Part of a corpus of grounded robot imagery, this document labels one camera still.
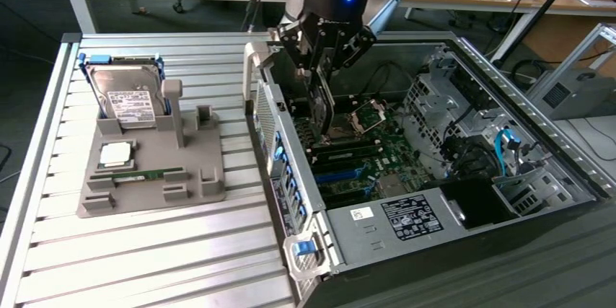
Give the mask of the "aluminium profile frame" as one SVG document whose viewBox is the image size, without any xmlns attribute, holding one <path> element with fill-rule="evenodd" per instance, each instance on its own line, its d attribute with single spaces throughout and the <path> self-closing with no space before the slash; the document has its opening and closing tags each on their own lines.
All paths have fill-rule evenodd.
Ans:
<svg viewBox="0 0 616 308">
<path fill-rule="evenodd" d="M 591 69 L 616 79 L 616 24 L 600 23 L 560 63 L 556 72 Z"/>
</svg>

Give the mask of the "green RAM stick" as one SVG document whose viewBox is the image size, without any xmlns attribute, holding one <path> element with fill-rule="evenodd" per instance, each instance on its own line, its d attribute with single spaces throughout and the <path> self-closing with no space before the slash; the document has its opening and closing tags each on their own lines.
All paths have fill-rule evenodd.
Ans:
<svg viewBox="0 0 616 308">
<path fill-rule="evenodd" d="M 98 175 L 91 175 L 90 180 L 111 178 L 114 180 L 160 180 L 164 178 L 164 173 L 168 172 L 180 172 L 184 168 L 172 167 L 167 169 L 158 170 L 139 170 L 130 172 L 118 172 L 118 173 L 102 173 Z"/>
</svg>

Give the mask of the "large metal disk bay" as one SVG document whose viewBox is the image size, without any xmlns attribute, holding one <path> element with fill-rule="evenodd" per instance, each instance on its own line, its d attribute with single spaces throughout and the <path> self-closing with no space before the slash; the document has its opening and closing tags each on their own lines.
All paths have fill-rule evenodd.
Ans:
<svg viewBox="0 0 616 308">
<path fill-rule="evenodd" d="M 410 142 L 436 155 L 450 136 L 482 132 L 479 123 L 486 110 L 474 78 L 459 57 L 434 54 L 420 68 L 403 101 L 406 136 Z"/>
</svg>

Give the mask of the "open grey PC case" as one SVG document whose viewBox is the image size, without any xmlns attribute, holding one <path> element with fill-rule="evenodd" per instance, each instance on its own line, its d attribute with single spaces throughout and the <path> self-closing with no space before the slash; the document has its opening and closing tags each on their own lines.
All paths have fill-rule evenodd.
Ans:
<svg viewBox="0 0 616 308">
<path fill-rule="evenodd" d="M 480 133 L 450 136 L 436 155 L 410 140 L 435 179 L 514 177 L 543 167 L 574 196 L 574 204 L 544 209 L 499 224 L 467 229 L 470 235 L 419 252 L 351 269 L 327 220 L 303 145 L 292 121 L 291 97 L 307 97 L 314 71 L 299 70 L 280 41 L 244 49 L 244 101 L 275 235 L 292 297 L 300 308 L 331 307 L 560 307 L 578 296 L 616 283 L 616 215 L 598 212 L 616 204 L 616 164 L 602 164 L 592 149 L 606 149 L 604 133 L 583 139 L 546 117 L 514 82 L 472 44 L 448 32 L 390 32 L 350 69 L 330 81 L 332 96 L 386 100 L 406 125 L 403 101 L 420 68 L 434 54 L 451 52 L 472 76 L 486 110 Z M 271 180 L 275 132 L 283 136 L 300 187 L 307 219 L 286 234 Z M 314 240 L 318 251 L 296 257 L 292 244 Z"/>
</svg>

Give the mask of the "long black expansion slot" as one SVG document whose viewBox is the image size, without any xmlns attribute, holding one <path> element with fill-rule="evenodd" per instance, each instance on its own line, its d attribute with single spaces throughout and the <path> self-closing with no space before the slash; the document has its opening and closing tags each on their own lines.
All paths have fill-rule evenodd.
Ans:
<svg viewBox="0 0 616 308">
<path fill-rule="evenodd" d="M 314 174 L 324 174 L 328 172 L 342 172 L 347 170 L 362 169 L 364 166 L 366 166 L 366 161 L 363 159 L 356 159 L 356 160 L 315 164 L 311 167 L 311 169 L 312 169 Z"/>
</svg>

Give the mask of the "blue case latch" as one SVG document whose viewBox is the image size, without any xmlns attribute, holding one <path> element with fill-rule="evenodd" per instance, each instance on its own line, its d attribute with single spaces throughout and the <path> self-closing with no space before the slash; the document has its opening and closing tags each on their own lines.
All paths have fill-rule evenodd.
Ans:
<svg viewBox="0 0 616 308">
<path fill-rule="evenodd" d="M 318 251 L 314 240 L 298 241 L 292 244 L 292 253 L 296 257 L 314 254 Z"/>
</svg>

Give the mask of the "small metal disk bay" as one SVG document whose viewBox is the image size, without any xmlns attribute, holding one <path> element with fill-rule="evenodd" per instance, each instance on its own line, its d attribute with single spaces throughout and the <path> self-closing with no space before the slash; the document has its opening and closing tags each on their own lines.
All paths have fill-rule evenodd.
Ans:
<svg viewBox="0 0 616 308">
<path fill-rule="evenodd" d="M 496 177 L 494 183 L 520 216 L 575 202 L 570 191 L 543 167 L 514 177 Z"/>
</svg>

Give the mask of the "black plastic air duct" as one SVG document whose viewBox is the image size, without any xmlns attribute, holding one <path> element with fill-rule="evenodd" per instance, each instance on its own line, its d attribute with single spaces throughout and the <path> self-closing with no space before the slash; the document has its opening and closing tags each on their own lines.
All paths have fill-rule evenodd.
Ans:
<svg viewBox="0 0 616 308">
<path fill-rule="evenodd" d="M 491 179 L 443 180 L 439 187 L 447 201 L 458 206 L 459 220 L 467 229 L 499 224 L 518 217 Z"/>
</svg>

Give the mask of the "grey parts rack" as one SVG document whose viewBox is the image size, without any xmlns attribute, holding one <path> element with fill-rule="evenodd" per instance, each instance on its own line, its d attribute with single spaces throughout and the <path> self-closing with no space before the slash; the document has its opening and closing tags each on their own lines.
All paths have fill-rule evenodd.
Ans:
<svg viewBox="0 0 616 308">
<path fill-rule="evenodd" d="M 226 198 L 219 118 L 210 105 L 182 111 L 179 80 L 163 81 L 171 106 L 154 128 L 124 129 L 115 118 L 98 118 L 76 214 L 82 218 L 215 203 Z M 126 166 L 99 168 L 102 145 L 132 143 Z M 184 168 L 160 180 L 90 180 L 91 175 Z"/>
</svg>

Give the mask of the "green graphics card black fan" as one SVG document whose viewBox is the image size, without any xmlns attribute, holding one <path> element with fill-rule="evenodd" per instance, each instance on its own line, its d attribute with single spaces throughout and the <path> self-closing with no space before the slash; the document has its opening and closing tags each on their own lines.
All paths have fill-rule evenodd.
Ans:
<svg viewBox="0 0 616 308">
<path fill-rule="evenodd" d="M 326 135 L 330 130 L 335 107 L 330 88 L 334 72 L 331 53 L 331 50 L 326 50 L 308 83 L 311 119 L 320 136 Z"/>
</svg>

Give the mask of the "black RAM slot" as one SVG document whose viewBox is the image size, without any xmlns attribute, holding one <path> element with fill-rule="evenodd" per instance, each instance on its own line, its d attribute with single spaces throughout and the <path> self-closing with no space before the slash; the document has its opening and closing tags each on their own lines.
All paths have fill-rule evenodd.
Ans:
<svg viewBox="0 0 616 308">
<path fill-rule="evenodd" d="M 380 153 L 380 146 L 368 146 L 356 149 L 339 149 L 334 151 L 322 151 L 312 153 L 315 160 L 343 160 L 343 159 L 360 159 L 366 157 L 378 156 Z"/>
<path fill-rule="evenodd" d="M 334 107 L 335 113 L 350 113 L 356 106 L 351 102 L 339 102 Z M 292 111 L 300 117 L 310 115 L 310 104 L 307 102 L 295 102 L 292 104 Z"/>
<path fill-rule="evenodd" d="M 339 103 L 351 103 L 352 100 L 356 100 L 358 97 L 352 94 L 343 94 L 334 96 L 334 102 Z M 294 103 L 308 103 L 307 97 L 291 97 Z"/>
<path fill-rule="evenodd" d="M 310 154 L 312 156 L 343 156 L 343 157 L 358 157 L 362 155 L 370 155 L 379 152 L 380 145 L 352 145 L 352 146 L 323 146 L 311 149 Z"/>
<path fill-rule="evenodd" d="M 347 160 L 366 159 L 378 157 L 380 152 L 346 152 L 346 153 L 320 153 L 312 158 L 312 164 L 339 162 Z"/>
<path fill-rule="evenodd" d="M 294 99 L 291 103 L 292 103 L 292 106 L 298 109 L 306 109 L 306 110 L 310 109 L 310 100 L 306 98 Z M 356 100 L 336 99 L 335 104 L 334 104 L 335 112 L 336 113 L 348 112 L 356 105 L 358 105 Z"/>
<path fill-rule="evenodd" d="M 326 151 L 344 151 L 344 150 L 351 150 L 351 149 L 359 149 L 359 148 L 364 148 L 370 146 L 375 146 L 374 140 L 351 141 L 351 142 L 324 144 L 324 145 L 315 144 L 310 148 L 310 150 L 311 150 L 311 153 L 319 153 L 319 152 L 326 152 Z"/>
<path fill-rule="evenodd" d="M 358 107 L 355 105 L 335 105 L 334 114 L 351 113 Z M 292 106 L 292 114 L 295 117 L 304 118 L 311 116 L 311 109 L 308 104 L 295 104 Z"/>
</svg>

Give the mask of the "grey computer tower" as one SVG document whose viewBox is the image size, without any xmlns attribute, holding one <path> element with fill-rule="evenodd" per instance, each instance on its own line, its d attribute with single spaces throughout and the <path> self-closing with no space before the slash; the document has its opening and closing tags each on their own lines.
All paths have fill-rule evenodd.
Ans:
<svg viewBox="0 0 616 308">
<path fill-rule="evenodd" d="M 616 115 L 616 79 L 590 68 L 570 69 L 552 78 L 548 71 L 528 99 L 551 120 Z"/>
</svg>

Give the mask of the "silver hard disk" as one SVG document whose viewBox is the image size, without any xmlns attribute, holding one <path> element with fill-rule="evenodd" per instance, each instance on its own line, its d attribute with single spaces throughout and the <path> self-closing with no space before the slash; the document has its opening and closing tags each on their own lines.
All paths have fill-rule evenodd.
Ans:
<svg viewBox="0 0 616 308">
<path fill-rule="evenodd" d="M 156 117 L 167 113 L 158 66 L 92 65 L 88 73 L 104 117 L 115 118 L 124 129 L 154 128 Z"/>
</svg>

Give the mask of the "silver CPU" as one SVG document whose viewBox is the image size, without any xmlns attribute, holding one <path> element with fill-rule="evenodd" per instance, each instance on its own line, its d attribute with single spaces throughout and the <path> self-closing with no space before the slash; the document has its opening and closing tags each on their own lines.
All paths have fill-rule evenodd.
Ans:
<svg viewBox="0 0 616 308">
<path fill-rule="evenodd" d="M 126 166 L 131 160 L 132 143 L 115 142 L 102 145 L 99 168 Z"/>
</svg>

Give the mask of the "black expansion slot blue clip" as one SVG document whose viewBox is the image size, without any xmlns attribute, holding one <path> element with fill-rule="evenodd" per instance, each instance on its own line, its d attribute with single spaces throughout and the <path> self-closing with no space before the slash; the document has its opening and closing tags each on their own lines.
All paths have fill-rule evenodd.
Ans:
<svg viewBox="0 0 616 308">
<path fill-rule="evenodd" d="M 326 185 L 320 186 L 320 193 L 324 195 L 326 198 L 370 198 L 372 196 L 372 191 L 375 190 L 375 188 L 375 184 L 355 188 L 344 188 L 342 185 Z"/>
</svg>

